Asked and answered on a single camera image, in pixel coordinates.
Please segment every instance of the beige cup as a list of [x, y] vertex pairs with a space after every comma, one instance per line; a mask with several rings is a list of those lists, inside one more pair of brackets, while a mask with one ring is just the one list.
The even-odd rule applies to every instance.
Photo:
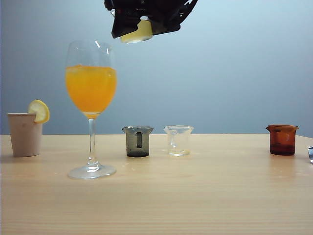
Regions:
[[34, 122], [35, 114], [8, 113], [14, 157], [29, 157], [40, 154], [42, 124]]

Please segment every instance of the orange juice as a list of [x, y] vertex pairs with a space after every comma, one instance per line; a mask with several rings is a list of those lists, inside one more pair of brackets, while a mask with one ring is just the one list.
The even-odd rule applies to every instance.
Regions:
[[67, 67], [65, 81], [69, 97], [88, 118], [96, 118], [113, 99], [116, 71], [110, 67]]

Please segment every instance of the lemon slice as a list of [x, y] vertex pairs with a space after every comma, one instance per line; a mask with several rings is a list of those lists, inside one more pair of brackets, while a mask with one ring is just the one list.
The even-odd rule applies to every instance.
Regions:
[[30, 102], [28, 106], [29, 114], [36, 114], [35, 123], [45, 123], [49, 121], [50, 111], [48, 106], [43, 103], [41, 100], [35, 99]]

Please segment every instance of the glass stem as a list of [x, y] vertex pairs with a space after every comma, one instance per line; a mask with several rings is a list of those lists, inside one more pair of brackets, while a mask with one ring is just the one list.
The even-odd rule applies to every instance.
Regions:
[[94, 143], [94, 132], [95, 132], [95, 119], [89, 118], [89, 134], [90, 134], [90, 150], [89, 150], [89, 158], [88, 165], [95, 165], [98, 163], [96, 153], [95, 153], [95, 143]]

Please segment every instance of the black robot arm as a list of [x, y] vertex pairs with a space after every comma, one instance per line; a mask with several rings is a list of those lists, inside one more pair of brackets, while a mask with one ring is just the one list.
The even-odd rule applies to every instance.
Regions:
[[190, 14], [198, 0], [105, 0], [114, 10], [112, 36], [117, 38], [138, 29], [141, 17], [151, 22], [153, 35], [174, 32]]

